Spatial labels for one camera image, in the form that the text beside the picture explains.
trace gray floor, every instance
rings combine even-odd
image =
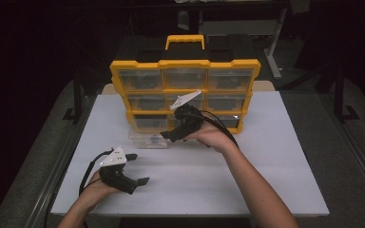
[[[301,50],[301,40],[279,41],[275,55],[278,66],[282,68],[283,78],[279,81],[271,77],[262,57],[263,41],[256,45],[263,65],[258,80],[269,80],[275,86],[281,86],[305,72],[293,68]],[[327,217],[299,218],[298,222],[301,227],[312,228],[365,227],[365,176],[355,155],[355,145],[365,155],[365,100],[357,86],[346,81],[344,103],[355,109],[360,120],[339,123],[332,112],[333,92],[315,93],[313,86],[317,79],[315,77],[291,91],[281,92],[298,139],[331,213]],[[86,120],[86,116],[79,124],[62,120],[67,109],[73,107],[72,92],[72,83],[69,83],[52,108],[1,205],[0,227],[44,227],[45,211],[38,214],[35,205],[48,205],[51,196],[44,195],[44,190],[48,189],[52,174],[60,171],[53,170],[52,167],[58,158],[72,153]],[[88,104],[92,104],[94,98],[85,100],[85,110],[88,113]],[[349,143],[349,135],[355,139],[353,143]],[[47,219],[48,227],[56,227],[61,217],[48,215]],[[87,221],[90,227],[118,227],[119,224],[118,218],[88,218]]]

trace human arm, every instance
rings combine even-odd
[[[210,123],[185,138],[196,139],[220,152],[232,173],[245,203],[262,228],[298,227],[293,215],[266,179],[239,148]]]
[[[58,228],[82,227],[88,213],[105,197],[116,192],[119,192],[119,190],[103,183],[100,180],[99,171],[96,171],[88,186],[62,218]]]

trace person's right arm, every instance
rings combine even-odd
[[[214,147],[223,155],[251,215],[260,227],[298,227],[292,213],[272,186],[239,148],[215,126],[203,123],[199,131],[185,139],[196,139]]]

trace hand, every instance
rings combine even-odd
[[[198,140],[200,143],[212,146],[216,151],[224,153],[237,146],[217,127],[208,122],[203,122],[201,128],[188,135],[184,140]]]
[[[116,192],[120,192],[120,190],[103,183],[99,171],[96,171],[77,200],[84,208],[91,211],[105,197]]]

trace dark background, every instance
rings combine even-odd
[[[127,13],[90,10],[94,2],[106,1],[0,0],[0,203],[76,72],[87,93],[110,82],[120,42],[112,34],[183,33],[175,11],[134,15],[131,27]],[[310,13],[286,18],[281,37],[296,36],[306,39],[297,67],[335,62],[365,94],[365,1],[313,2]]]

